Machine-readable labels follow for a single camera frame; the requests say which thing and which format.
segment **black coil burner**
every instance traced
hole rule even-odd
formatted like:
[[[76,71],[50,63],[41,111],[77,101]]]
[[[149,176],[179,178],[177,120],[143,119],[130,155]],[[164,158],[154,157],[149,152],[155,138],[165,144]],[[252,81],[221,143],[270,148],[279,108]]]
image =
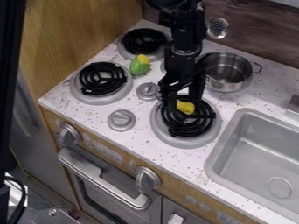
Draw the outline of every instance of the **black coil burner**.
[[[84,95],[108,95],[127,82],[125,71],[114,63],[97,62],[86,66],[79,74]]]
[[[177,98],[182,102],[192,102],[195,105],[195,112],[193,115],[186,115],[178,110],[179,116],[176,116],[162,106],[161,115],[169,127],[169,133],[173,137],[197,137],[206,133],[216,119],[216,113],[211,106],[203,100],[191,100],[185,95]]]
[[[128,32],[122,39],[122,44],[132,54],[149,54],[167,43],[167,38],[159,31],[152,29],[137,29]]]

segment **green toy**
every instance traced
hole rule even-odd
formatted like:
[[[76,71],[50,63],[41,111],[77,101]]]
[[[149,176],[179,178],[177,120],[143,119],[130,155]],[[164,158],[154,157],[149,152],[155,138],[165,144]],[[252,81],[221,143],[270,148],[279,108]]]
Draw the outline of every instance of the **green toy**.
[[[140,54],[131,61],[129,71],[131,74],[138,76],[146,74],[150,70],[150,67],[150,59],[147,56]]]

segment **sink drain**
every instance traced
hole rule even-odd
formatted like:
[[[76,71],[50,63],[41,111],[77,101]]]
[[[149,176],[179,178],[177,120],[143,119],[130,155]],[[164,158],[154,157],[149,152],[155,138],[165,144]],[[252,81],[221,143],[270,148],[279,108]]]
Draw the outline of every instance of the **sink drain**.
[[[277,199],[287,199],[291,196],[293,187],[285,178],[272,178],[268,182],[268,190]]]

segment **cabinet handle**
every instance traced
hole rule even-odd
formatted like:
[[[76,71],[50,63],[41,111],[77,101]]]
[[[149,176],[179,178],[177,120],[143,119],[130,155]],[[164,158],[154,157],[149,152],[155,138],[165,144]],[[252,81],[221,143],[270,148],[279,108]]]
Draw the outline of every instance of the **cabinet handle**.
[[[105,179],[101,178],[101,168],[88,162],[85,158],[72,150],[63,148],[59,152],[58,159],[76,175],[94,184],[105,193],[108,193],[135,210],[144,210],[150,204],[150,199],[146,195],[141,193],[136,199],[133,199],[125,192],[122,192],[114,185],[108,183]]]
[[[168,224],[183,224],[184,219],[178,214],[172,214],[170,219],[168,220]]]

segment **wooden backsplash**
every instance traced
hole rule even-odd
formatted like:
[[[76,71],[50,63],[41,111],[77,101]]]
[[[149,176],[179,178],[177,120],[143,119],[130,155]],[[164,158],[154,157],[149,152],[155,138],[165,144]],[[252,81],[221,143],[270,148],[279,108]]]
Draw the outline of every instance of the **wooden backsplash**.
[[[221,2],[206,0],[207,21],[219,17]],[[158,11],[143,3],[143,18],[158,22]],[[299,68],[299,9],[268,0],[227,0],[225,46]]]
[[[142,19],[140,0],[27,0],[20,67],[37,100]]]

